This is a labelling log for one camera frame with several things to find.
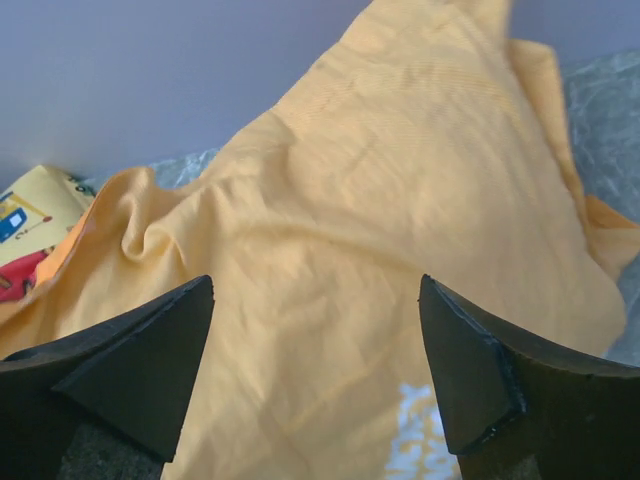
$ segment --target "crumpled cloth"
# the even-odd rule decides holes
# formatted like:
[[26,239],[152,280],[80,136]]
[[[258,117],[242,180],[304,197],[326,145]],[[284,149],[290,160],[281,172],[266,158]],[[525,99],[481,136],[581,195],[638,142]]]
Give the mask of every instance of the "crumpled cloth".
[[164,478],[454,476],[421,276],[600,354],[640,245],[584,197],[553,52],[507,40],[509,10],[374,0],[198,180],[111,178],[29,297],[0,306],[0,352],[209,274],[211,332]]

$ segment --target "white print on shirt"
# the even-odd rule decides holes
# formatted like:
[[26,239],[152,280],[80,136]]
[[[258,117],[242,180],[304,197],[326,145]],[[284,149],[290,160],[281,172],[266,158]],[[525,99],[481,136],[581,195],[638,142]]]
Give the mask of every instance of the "white print on shirt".
[[400,393],[398,436],[391,442],[387,480],[452,479],[457,470],[456,457],[447,451],[432,388],[404,384]]

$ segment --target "black plastic part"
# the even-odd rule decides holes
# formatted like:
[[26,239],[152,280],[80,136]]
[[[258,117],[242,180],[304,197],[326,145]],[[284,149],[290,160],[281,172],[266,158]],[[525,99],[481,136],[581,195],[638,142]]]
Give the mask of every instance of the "black plastic part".
[[55,479],[87,424],[171,461],[212,310],[211,279],[200,277],[0,362],[0,478]]
[[640,478],[640,369],[545,340],[426,276],[420,316],[465,480]]

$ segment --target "wall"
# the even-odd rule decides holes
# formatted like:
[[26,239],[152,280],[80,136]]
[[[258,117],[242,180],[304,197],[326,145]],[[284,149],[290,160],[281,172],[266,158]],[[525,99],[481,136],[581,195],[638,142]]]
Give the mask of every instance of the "wall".
[[[30,165],[83,175],[221,146],[367,0],[3,0],[0,188]],[[519,0],[518,36],[563,61],[640,46],[637,0]]]

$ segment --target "marbled gray surface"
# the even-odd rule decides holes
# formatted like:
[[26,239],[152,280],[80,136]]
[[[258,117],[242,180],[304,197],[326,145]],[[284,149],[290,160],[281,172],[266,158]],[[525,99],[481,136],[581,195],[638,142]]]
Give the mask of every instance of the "marbled gray surface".
[[[575,161],[587,193],[640,222],[640,51],[563,69]],[[619,282],[629,322],[608,357],[640,365],[640,258]]]

